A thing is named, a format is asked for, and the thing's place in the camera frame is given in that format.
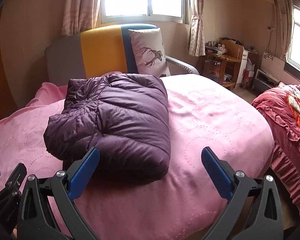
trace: deer antler print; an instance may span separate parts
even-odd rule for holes
[[[163,54],[162,54],[161,50],[157,51],[157,50],[147,48],[147,47],[141,48],[139,50],[143,51],[142,55],[145,54],[145,53],[147,53],[147,54],[152,53],[154,55],[152,60],[145,62],[145,67],[152,67],[154,65],[154,62],[155,62],[156,59],[162,61]]]

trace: red blanket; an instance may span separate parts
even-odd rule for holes
[[[285,85],[267,90],[252,105],[267,120],[274,138],[271,168],[287,186],[293,203],[300,212],[300,126],[286,101],[300,85]]]

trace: metal screw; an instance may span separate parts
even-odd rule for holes
[[[34,178],[35,178],[34,175],[30,175],[30,176],[28,177],[28,180],[29,180],[29,181],[32,181],[32,180],[34,180]]]
[[[235,174],[237,177],[240,177],[240,178],[243,178],[245,176],[243,171],[237,171]]]
[[[66,174],[65,171],[58,171],[57,172],[57,177],[63,177]]]
[[[266,180],[267,180],[267,181],[273,181],[273,177],[272,177],[271,175],[267,175],[267,176],[266,176]]]

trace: small refrigerator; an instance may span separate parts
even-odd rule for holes
[[[242,61],[241,61],[241,65],[240,65],[240,70],[239,70],[239,75],[238,75],[238,79],[237,79],[237,84],[241,84],[241,82],[242,82],[243,70],[245,70],[246,65],[247,65],[248,53],[249,53],[249,51],[247,51],[245,49],[243,50]]]

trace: folded jacket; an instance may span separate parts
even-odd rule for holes
[[[150,75],[72,79],[64,109],[49,118],[43,138],[47,151],[64,162],[96,147],[98,169],[161,179],[171,151],[167,91]]]

